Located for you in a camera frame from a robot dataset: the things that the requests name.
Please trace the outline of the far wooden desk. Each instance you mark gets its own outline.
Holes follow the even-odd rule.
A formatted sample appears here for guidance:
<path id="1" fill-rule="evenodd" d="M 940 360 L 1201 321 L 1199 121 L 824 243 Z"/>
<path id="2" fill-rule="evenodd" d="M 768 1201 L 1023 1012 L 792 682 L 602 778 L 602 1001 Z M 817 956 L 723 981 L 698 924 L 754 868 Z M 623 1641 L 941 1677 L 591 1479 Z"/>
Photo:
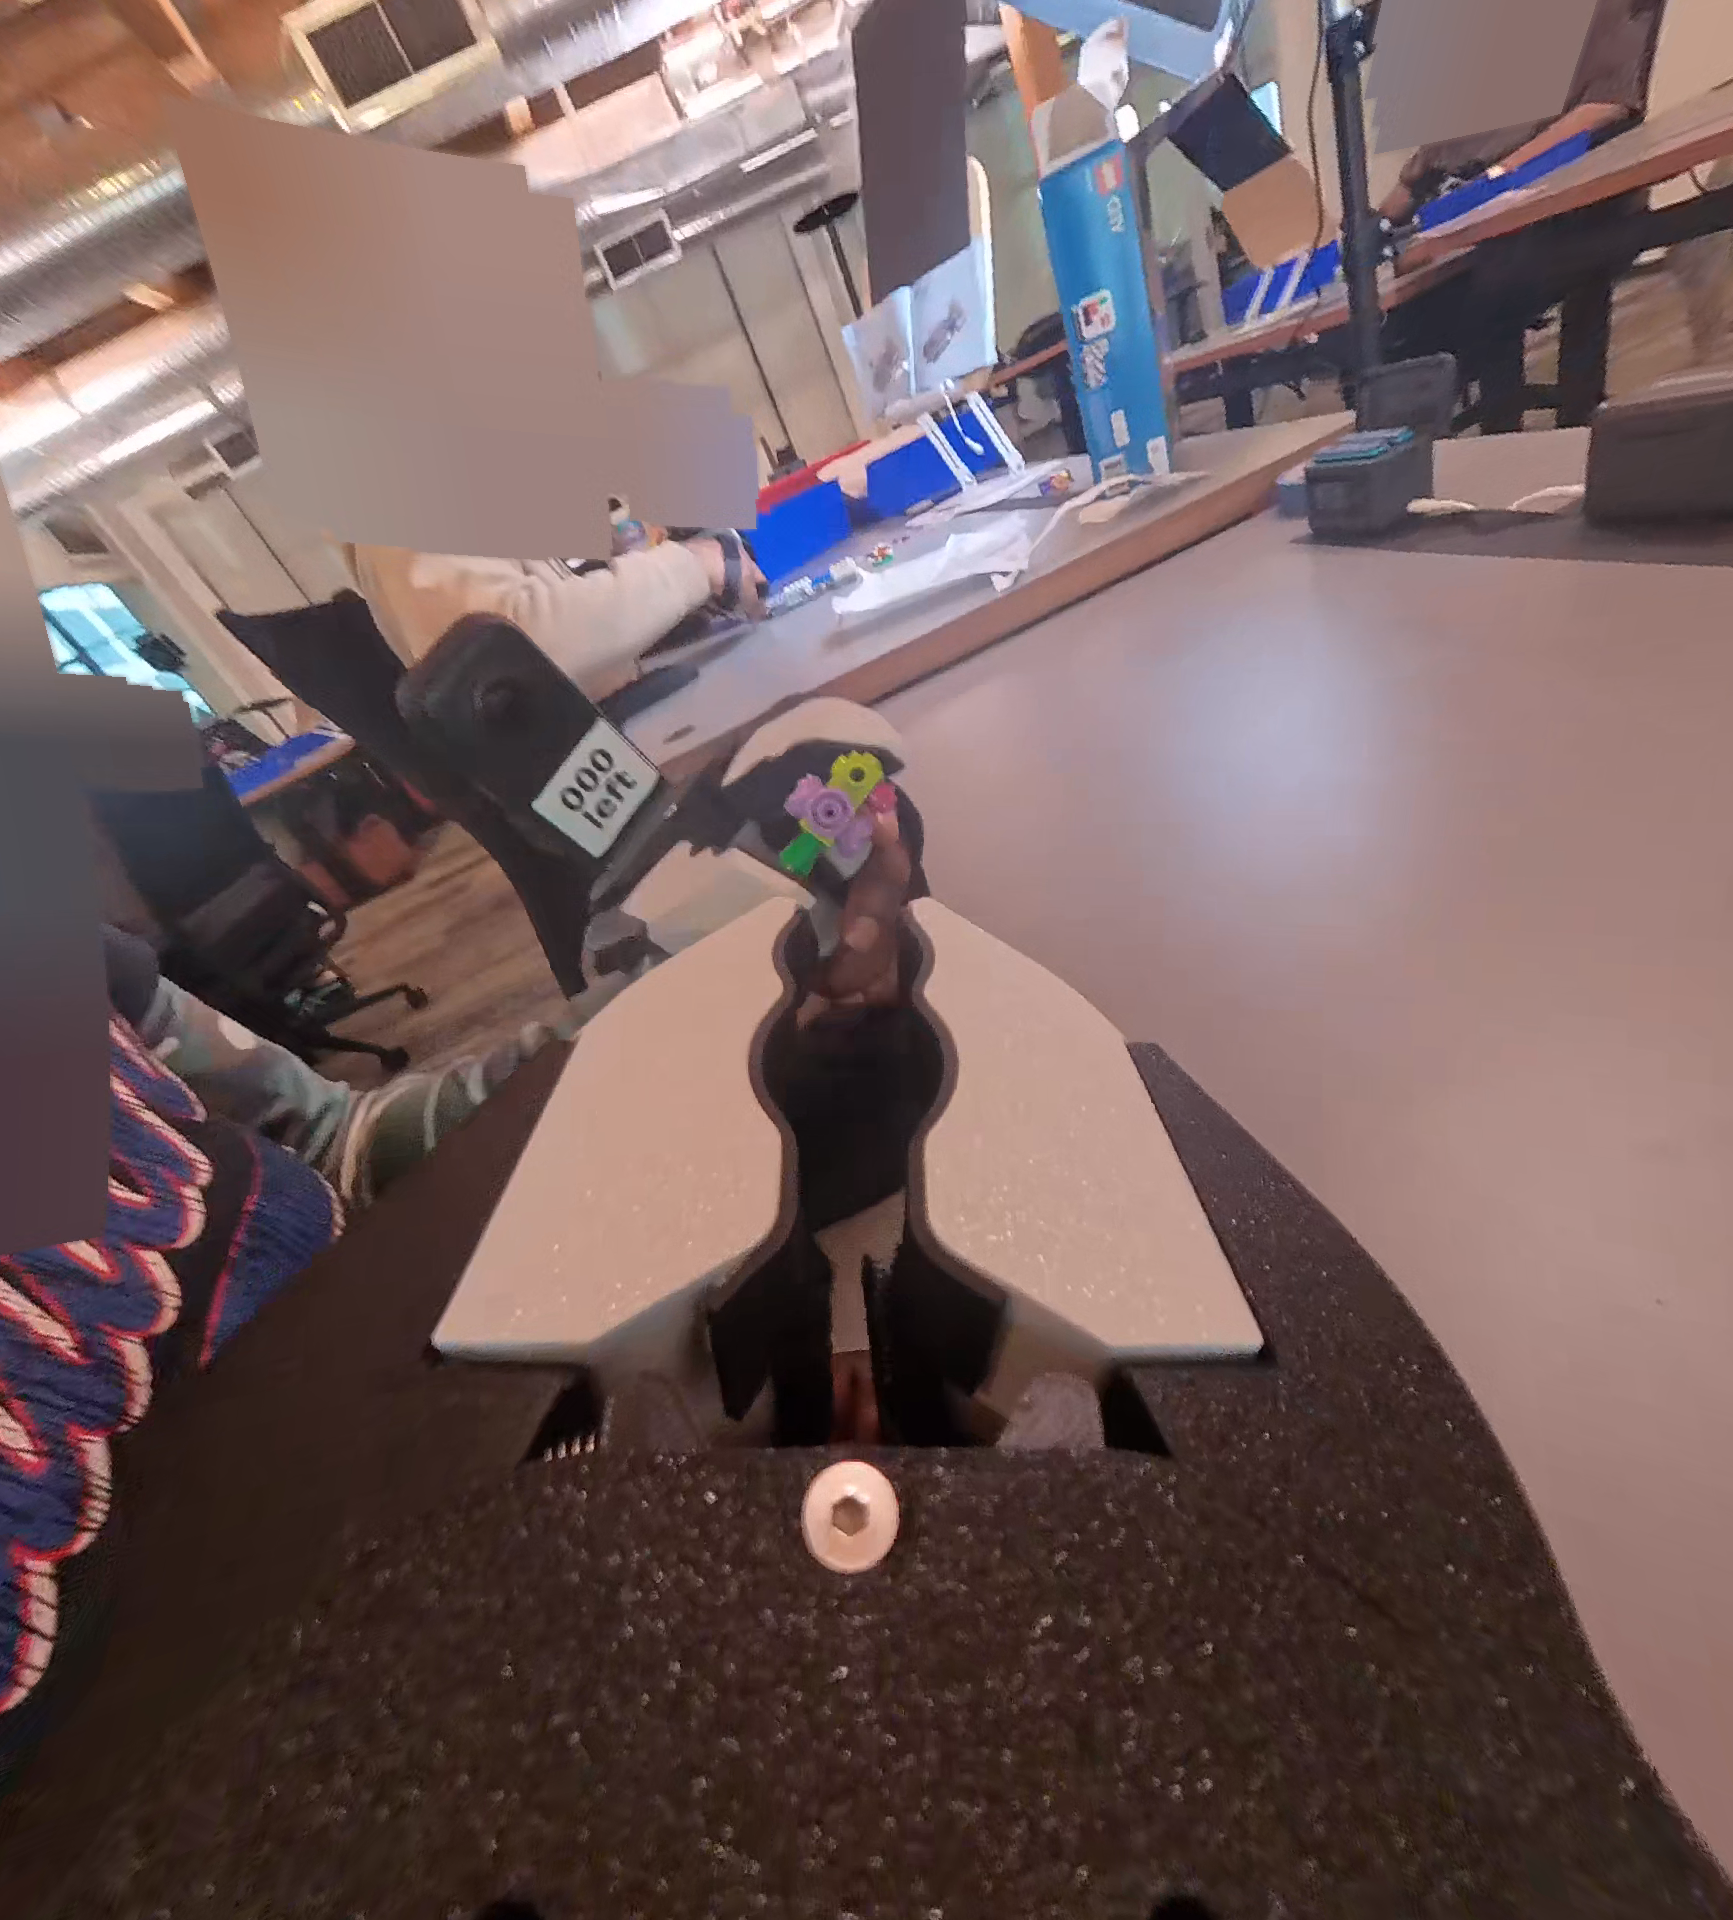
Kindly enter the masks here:
<path id="1" fill-rule="evenodd" d="M 1374 331 L 1440 283 L 1498 269 L 1505 252 L 1528 252 L 1535 279 L 1612 280 L 1644 252 L 1729 227 L 1733 75 L 1591 148 L 1557 144 L 1556 159 L 1530 159 L 1509 189 L 1390 242 Z M 1305 255 L 1251 279 L 1236 325 L 1163 356 L 1173 395 L 1220 402 L 1229 426 L 1251 423 L 1258 394 L 1352 366 L 1345 266 L 1321 279 Z"/>

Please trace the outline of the blue red printed shirt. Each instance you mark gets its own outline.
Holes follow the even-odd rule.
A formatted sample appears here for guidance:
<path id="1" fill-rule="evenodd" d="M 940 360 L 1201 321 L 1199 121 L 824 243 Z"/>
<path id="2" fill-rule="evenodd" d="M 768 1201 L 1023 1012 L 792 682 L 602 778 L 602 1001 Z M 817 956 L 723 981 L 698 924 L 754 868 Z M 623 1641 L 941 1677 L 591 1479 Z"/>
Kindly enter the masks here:
<path id="1" fill-rule="evenodd" d="M 0 1764 L 77 1624 L 68 1594 L 110 1520 L 114 1442 L 339 1232 L 310 1164 L 208 1116 L 110 1017 L 103 1234 L 0 1255 Z"/>

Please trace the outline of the ceiling air vent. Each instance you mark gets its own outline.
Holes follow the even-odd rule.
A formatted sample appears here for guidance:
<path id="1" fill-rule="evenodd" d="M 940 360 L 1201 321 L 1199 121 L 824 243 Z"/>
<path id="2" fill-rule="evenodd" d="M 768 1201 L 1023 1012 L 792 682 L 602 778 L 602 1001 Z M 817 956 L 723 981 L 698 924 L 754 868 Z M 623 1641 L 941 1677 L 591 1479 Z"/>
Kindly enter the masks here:
<path id="1" fill-rule="evenodd" d="M 280 40 L 345 132 L 374 132 L 499 71 L 478 3 L 302 3 L 280 14 Z"/>

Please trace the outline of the black office chair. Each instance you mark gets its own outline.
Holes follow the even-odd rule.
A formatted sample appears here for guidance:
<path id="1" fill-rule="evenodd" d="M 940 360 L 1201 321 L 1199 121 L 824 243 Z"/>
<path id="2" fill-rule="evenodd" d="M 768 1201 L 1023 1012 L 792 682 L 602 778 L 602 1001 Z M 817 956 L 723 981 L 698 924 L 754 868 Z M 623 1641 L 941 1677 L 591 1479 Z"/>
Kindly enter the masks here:
<path id="1" fill-rule="evenodd" d="M 692 662 L 660 662 L 592 700 L 484 612 L 457 622 L 416 667 L 393 654 L 352 591 L 286 612 L 224 612 L 222 624 L 286 692 L 492 855 L 566 994 L 641 970 L 606 970 L 616 905 L 602 907 L 592 891 L 657 787 L 623 724 L 692 682 Z"/>
<path id="2" fill-rule="evenodd" d="M 301 876 L 255 828 L 224 771 L 205 762 L 177 790 L 93 790 L 93 820 L 152 924 L 159 970 L 264 1039 L 302 1059 L 371 1057 L 404 1073 L 404 1049 L 352 1039 L 336 1019 L 400 998 L 423 1005 L 407 981 L 360 991 L 335 965 L 345 913 Z"/>

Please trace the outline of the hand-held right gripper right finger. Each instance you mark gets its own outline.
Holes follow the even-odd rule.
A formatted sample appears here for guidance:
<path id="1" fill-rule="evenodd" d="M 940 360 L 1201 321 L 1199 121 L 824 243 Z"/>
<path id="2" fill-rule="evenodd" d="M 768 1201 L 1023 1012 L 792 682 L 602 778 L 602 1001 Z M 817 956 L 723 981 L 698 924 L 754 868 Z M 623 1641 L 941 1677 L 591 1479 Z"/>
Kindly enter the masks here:
<path id="1" fill-rule="evenodd" d="M 935 900 L 907 921 L 907 1012 L 940 1078 L 869 1285 L 882 1433 L 995 1444 L 1034 1385 L 1075 1381 L 1110 1437 L 1137 1368 L 1260 1364 L 1265 1333 L 1117 1024 Z"/>

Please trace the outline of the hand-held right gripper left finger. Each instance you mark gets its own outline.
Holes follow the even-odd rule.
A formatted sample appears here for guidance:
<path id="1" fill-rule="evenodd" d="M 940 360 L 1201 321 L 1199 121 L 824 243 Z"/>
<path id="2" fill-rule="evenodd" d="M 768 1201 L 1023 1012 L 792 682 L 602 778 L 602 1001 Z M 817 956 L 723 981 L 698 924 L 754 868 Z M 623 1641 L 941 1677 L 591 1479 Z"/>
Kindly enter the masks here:
<path id="1" fill-rule="evenodd" d="M 716 1444 L 777 1437 L 795 1201 L 757 1061 L 799 915 L 762 900 L 585 1024 L 429 1333 L 439 1358 L 567 1365 L 605 1400 L 657 1378 Z"/>

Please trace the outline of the black battery charging case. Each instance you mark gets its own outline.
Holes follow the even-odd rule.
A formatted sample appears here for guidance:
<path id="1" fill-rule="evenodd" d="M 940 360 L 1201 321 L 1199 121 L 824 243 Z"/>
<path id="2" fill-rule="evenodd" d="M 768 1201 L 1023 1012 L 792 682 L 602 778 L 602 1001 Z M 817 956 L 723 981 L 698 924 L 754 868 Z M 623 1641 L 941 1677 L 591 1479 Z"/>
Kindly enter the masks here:
<path id="1" fill-rule="evenodd" d="M 1431 494 L 1433 447 L 1459 399 L 1455 353 L 1421 353 L 1357 374 L 1352 429 L 1305 467 L 1310 539 L 1357 541 L 1393 533 Z"/>

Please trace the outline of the purple toy flower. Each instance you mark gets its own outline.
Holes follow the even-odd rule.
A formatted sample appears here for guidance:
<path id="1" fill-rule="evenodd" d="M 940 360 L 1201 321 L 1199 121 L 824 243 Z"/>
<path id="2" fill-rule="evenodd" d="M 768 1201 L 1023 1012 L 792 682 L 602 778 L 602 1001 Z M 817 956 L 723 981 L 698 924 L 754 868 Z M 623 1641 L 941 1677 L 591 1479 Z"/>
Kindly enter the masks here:
<path id="1" fill-rule="evenodd" d="M 807 773 L 784 797 L 795 835 L 779 851 L 782 870 L 809 879 L 827 862 L 851 875 L 875 842 L 876 823 L 892 820 L 896 808 L 899 790 L 876 752 L 838 752 L 824 773 Z"/>

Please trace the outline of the grey hard case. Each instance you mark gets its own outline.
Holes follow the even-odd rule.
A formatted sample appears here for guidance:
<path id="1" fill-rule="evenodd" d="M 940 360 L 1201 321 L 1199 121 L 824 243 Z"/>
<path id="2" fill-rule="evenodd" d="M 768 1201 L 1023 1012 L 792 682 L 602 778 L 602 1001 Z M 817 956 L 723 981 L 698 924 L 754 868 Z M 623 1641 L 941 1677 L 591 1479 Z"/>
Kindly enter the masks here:
<path id="1" fill-rule="evenodd" d="M 1678 370 L 1606 399 L 1580 480 L 1591 526 L 1733 516 L 1733 366 Z"/>

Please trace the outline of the crumpled white paper bag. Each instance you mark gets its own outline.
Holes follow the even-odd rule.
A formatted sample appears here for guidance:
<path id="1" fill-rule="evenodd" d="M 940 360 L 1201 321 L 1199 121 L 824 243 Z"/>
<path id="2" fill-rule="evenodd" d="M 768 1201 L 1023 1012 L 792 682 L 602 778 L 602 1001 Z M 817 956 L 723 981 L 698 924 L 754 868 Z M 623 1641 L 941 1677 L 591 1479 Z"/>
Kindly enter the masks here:
<path id="1" fill-rule="evenodd" d="M 861 570 L 831 595 L 831 615 L 841 624 L 858 624 L 965 584 L 1009 591 L 1030 570 L 1031 547 L 1034 516 L 1030 512 L 965 516 L 940 544 Z"/>

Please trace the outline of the open instruction booklet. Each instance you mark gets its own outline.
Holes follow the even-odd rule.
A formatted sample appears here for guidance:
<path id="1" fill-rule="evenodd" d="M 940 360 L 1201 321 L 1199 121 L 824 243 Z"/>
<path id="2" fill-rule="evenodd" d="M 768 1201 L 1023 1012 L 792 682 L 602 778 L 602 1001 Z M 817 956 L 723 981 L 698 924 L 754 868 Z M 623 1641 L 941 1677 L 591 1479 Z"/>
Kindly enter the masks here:
<path id="1" fill-rule="evenodd" d="M 993 242 L 972 235 L 947 262 L 896 286 L 843 325 L 851 387 L 875 426 L 995 370 Z"/>

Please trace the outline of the wood-edged grey desk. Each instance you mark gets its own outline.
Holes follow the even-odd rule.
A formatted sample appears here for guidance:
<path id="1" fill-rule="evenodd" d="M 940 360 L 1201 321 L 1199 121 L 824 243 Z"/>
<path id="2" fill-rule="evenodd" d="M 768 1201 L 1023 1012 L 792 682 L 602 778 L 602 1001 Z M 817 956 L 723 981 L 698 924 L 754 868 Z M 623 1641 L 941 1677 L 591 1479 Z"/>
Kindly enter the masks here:
<path id="1" fill-rule="evenodd" d="M 1184 480 L 1101 523 L 1062 516 L 1037 533 L 1023 572 L 1003 591 L 979 575 L 851 622 L 829 602 L 789 610 L 702 661 L 627 735 L 657 768 L 692 771 L 799 700 L 875 707 L 1258 513 L 1283 471 L 1349 426 L 1348 414 L 1329 414 L 1193 439 Z"/>

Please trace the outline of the person's left forearm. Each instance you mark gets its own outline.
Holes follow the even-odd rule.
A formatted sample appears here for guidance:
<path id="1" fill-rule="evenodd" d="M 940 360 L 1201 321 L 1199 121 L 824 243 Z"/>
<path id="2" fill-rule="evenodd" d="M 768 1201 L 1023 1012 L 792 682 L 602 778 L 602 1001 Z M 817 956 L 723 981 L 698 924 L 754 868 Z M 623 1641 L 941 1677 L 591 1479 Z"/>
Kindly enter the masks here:
<path id="1" fill-rule="evenodd" d="M 561 1035 L 525 1024 L 494 1049 L 390 1076 L 363 1091 L 231 1019 L 159 972 L 153 946 L 100 927 L 113 1008 L 208 1111 L 310 1164 L 345 1203 L 366 1205 L 461 1130 L 519 1066 Z"/>

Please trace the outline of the wall air vent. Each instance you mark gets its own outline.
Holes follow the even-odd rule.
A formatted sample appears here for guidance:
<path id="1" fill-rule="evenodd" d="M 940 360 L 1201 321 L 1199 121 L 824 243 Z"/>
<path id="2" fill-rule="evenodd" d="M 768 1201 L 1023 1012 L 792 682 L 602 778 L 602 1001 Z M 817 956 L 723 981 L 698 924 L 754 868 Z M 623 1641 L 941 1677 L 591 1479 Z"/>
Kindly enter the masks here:
<path id="1" fill-rule="evenodd" d="M 679 239 L 664 210 L 592 242 L 596 269 L 611 293 L 620 293 L 679 262 Z"/>

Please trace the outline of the clear book stand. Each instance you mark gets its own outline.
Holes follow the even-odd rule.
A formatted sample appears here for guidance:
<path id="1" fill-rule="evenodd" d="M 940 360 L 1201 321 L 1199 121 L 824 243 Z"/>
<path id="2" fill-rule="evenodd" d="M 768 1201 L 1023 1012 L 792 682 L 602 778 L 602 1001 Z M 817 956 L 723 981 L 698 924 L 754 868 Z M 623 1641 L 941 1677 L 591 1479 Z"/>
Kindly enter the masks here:
<path id="1" fill-rule="evenodd" d="M 1020 447 L 1013 444 L 988 395 L 961 378 L 896 395 L 881 416 L 881 426 L 919 426 L 959 491 L 982 487 L 988 471 L 1020 475 L 1027 468 Z"/>

